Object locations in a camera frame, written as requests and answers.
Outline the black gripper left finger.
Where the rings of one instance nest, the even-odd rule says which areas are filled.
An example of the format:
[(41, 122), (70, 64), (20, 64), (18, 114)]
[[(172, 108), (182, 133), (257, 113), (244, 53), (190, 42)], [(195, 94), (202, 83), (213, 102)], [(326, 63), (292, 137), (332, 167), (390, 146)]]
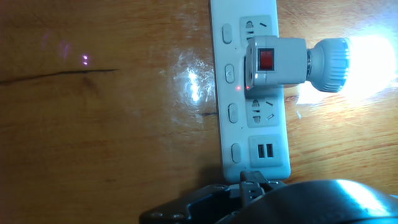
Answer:
[(213, 184), (143, 212), (139, 223), (229, 223), (246, 205), (264, 195), (259, 171), (242, 171), (240, 183)]

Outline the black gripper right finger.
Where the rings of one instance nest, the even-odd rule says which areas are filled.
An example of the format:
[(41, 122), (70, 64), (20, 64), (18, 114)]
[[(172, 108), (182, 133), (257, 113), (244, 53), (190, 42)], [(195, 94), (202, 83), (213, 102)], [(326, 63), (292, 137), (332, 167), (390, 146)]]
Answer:
[(272, 191), (286, 187), (287, 185), (283, 183), (281, 180), (270, 180), (264, 177), (264, 175), (260, 172), (259, 173), (259, 185), (265, 191)]

